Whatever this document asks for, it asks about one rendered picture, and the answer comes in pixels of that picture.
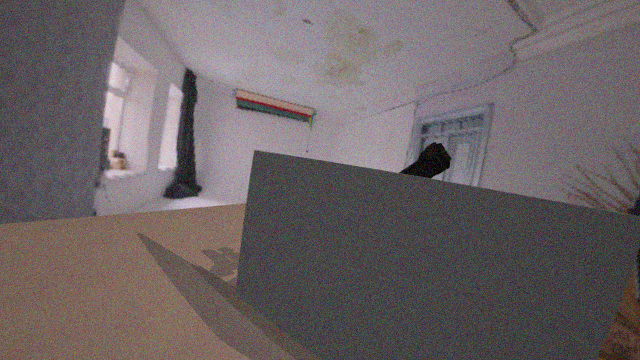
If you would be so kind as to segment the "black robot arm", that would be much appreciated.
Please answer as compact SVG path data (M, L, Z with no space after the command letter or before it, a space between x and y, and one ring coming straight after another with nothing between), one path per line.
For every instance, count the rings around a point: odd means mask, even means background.
M444 146L441 143L434 142L425 147L425 150L420 153L417 162L409 165L399 173L432 178L450 168L451 159Z

